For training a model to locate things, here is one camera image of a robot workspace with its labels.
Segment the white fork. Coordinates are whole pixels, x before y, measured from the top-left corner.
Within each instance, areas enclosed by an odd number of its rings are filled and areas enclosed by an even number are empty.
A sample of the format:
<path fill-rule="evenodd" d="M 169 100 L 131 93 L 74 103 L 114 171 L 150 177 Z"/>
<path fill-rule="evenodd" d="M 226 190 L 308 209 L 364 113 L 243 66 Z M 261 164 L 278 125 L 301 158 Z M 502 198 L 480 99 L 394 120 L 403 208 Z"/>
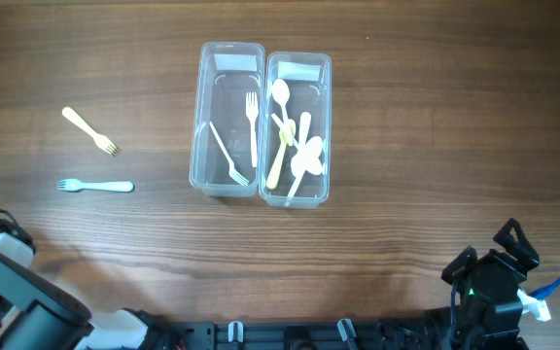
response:
<path fill-rule="evenodd" d="M 251 162 L 253 167 L 258 165 L 258 150 L 257 150 L 257 133 L 256 133 L 256 122 L 259 115 L 259 103 L 258 96 L 255 91 L 246 93 L 246 107 L 245 113 L 246 117 L 250 122 L 250 150 L 251 150 Z"/>

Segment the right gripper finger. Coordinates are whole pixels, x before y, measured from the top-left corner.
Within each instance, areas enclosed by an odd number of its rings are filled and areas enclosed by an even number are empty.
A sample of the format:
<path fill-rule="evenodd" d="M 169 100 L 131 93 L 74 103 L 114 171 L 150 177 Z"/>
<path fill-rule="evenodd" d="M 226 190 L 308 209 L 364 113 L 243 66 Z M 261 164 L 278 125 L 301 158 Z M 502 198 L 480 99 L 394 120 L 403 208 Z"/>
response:
<path fill-rule="evenodd" d="M 477 254 L 475 248 L 468 246 L 442 271 L 441 279 L 449 285 L 452 285 L 454 281 L 463 279 L 467 271 L 476 261 Z"/>
<path fill-rule="evenodd" d="M 532 270 L 540 264 L 540 256 L 526 238 L 522 226 L 510 218 L 499 229 L 493 240 L 501 245 L 526 270 Z"/>

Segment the white fork pointing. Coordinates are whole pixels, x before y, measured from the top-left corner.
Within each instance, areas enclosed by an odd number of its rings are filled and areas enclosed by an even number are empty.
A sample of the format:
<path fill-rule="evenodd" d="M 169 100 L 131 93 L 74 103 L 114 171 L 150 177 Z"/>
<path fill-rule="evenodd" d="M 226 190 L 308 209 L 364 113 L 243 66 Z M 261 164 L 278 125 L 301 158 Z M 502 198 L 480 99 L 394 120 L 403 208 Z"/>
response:
<path fill-rule="evenodd" d="M 223 152 L 224 156 L 226 157 L 227 163 L 228 163 L 228 175 L 229 177 L 235 181 L 237 184 L 239 184 L 240 186 L 247 186 L 249 184 L 249 181 L 241 174 L 239 173 L 236 168 L 235 168 L 235 164 L 234 161 L 232 160 L 231 156 L 228 154 L 228 150 L 226 149 L 226 146 L 221 138 L 221 136 L 219 135 L 215 125 L 210 122 L 209 126 L 211 128 L 211 131 L 213 132 L 216 141 L 218 142 L 221 151 Z"/>

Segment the white spoon vertical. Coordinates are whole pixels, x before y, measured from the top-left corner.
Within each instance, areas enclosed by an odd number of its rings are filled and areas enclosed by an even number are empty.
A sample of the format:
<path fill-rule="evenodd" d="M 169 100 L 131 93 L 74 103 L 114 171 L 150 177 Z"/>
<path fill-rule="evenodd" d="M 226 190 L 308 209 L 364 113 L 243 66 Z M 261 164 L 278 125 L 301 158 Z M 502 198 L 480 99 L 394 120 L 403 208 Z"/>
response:
<path fill-rule="evenodd" d="M 328 162 L 321 136 L 312 136 L 298 144 L 283 179 L 288 193 L 282 207 L 310 208 L 324 202 L 330 192 Z"/>

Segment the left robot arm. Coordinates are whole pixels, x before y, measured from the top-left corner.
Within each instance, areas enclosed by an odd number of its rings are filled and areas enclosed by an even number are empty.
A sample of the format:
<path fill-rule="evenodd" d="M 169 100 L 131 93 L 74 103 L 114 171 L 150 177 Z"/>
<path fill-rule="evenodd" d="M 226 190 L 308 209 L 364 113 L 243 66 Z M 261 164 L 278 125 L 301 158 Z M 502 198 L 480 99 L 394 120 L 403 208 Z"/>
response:
<path fill-rule="evenodd" d="M 173 349 L 179 335 L 143 311 L 91 313 L 29 270 L 33 239 L 0 218 L 0 349 Z"/>

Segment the yellow plastic spoon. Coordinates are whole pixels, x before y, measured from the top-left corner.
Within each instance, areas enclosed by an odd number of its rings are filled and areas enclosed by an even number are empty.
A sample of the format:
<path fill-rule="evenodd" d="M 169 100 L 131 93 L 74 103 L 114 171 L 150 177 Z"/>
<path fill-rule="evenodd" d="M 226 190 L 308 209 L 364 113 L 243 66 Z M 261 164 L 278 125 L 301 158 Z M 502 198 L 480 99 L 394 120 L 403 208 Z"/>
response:
<path fill-rule="evenodd" d="M 282 163 L 283 163 L 283 159 L 284 159 L 284 155 L 286 152 L 286 148 L 288 146 L 288 143 L 290 141 L 293 141 L 295 138 L 295 134 L 296 134 L 296 123 L 294 120 L 289 119 L 288 121 L 289 124 L 289 133 L 286 133 L 285 130 L 281 129 L 279 131 L 279 138 L 280 138 L 280 146 L 278 148 L 278 151 L 276 153 L 276 157 L 274 159 L 274 162 L 271 165 L 271 168 L 269 170 L 269 174 L 267 176 L 266 179 L 266 186 L 270 189 L 270 190 L 274 190 L 277 185 L 278 185 L 278 181 L 279 181 L 279 177 L 280 177 L 280 173 L 281 173 L 281 168 L 282 168 Z"/>

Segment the white spoon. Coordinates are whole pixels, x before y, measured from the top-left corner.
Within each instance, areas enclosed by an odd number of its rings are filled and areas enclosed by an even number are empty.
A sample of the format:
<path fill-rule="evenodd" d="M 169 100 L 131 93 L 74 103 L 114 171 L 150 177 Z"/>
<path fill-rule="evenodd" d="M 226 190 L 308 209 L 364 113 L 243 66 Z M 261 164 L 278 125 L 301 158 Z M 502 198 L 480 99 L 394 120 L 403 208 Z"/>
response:
<path fill-rule="evenodd" d="M 275 115 L 271 115 L 272 119 L 276 122 L 276 124 L 282 129 L 283 123 L 281 120 Z M 298 142 L 295 141 L 294 138 L 294 146 L 298 149 Z M 320 155 L 323 152 L 323 139 L 320 136 L 314 136 L 310 138 L 305 145 L 305 155 L 301 157 L 302 164 L 304 165 L 305 172 L 308 172 L 312 175 L 318 176 L 322 175 L 325 170 L 322 162 L 320 161 Z"/>
<path fill-rule="evenodd" d="M 300 115 L 298 126 L 297 153 L 293 156 L 291 162 L 291 170 L 296 178 L 301 178 L 303 176 L 303 172 L 305 171 L 301 157 L 305 155 L 304 149 L 307 142 L 310 125 L 311 114 L 309 112 L 302 112 Z"/>
<path fill-rule="evenodd" d="M 290 98 L 290 90 L 287 83 L 282 79 L 276 79 L 271 87 L 271 93 L 274 101 L 281 107 L 283 118 L 283 130 L 288 137 L 288 145 L 294 145 L 294 136 L 290 126 L 286 105 Z"/>

